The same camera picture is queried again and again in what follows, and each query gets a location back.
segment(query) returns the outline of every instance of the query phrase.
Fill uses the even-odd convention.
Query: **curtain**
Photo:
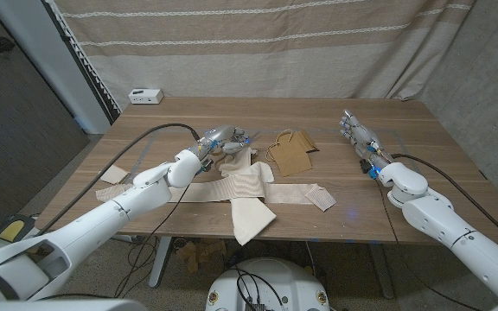
[[[410,98],[473,0],[56,0],[121,106],[174,97]]]

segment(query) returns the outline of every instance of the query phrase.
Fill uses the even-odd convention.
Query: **table leg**
[[[156,288],[159,286],[163,278],[164,267],[169,259],[170,246],[172,245],[172,237],[161,237],[159,245],[156,248],[155,262],[153,263],[153,270],[149,277],[149,286]]]
[[[386,299],[393,299],[395,292],[393,291],[391,275],[387,268],[386,253],[381,244],[369,244],[368,248],[372,255],[372,262],[378,276],[378,281],[380,281],[381,291]]]

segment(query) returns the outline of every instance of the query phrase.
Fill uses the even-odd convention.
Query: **wall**
[[[110,127],[42,0],[0,0],[0,19],[88,134]]]
[[[498,189],[498,1],[476,1],[418,98]]]

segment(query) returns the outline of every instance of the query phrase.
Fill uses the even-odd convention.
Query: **floor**
[[[95,146],[100,136],[90,136],[91,142],[21,211],[34,214],[42,211],[65,181]],[[240,249],[235,240],[226,240],[232,256]],[[97,249],[73,273],[62,293],[114,295],[120,280],[130,270],[128,253],[132,245],[110,240]],[[452,254],[442,246],[384,245],[391,271],[396,298],[383,298],[380,284],[366,244],[310,243],[316,261],[318,277],[326,287],[332,308],[341,310],[466,310],[454,302],[425,288],[405,266],[426,284],[454,299],[480,309],[491,309],[497,298],[485,288]],[[137,250],[131,254],[133,262]],[[150,248],[141,255],[151,256]],[[260,256],[282,257],[299,265],[310,264],[303,242],[251,241],[243,247],[242,259]],[[202,263],[198,272],[189,274],[186,265],[171,253],[161,285],[151,289],[142,278],[151,265],[132,276],[126,296],[143,303],[149,310],[203,310],[213,281],[224,269],[222,256],[214,254],[211,262]]]

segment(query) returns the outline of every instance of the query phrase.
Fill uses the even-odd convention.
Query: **small white box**
[[[158,104],[163,99],[163,92],[161,89],[133,89],[128,97],[133,104]]]

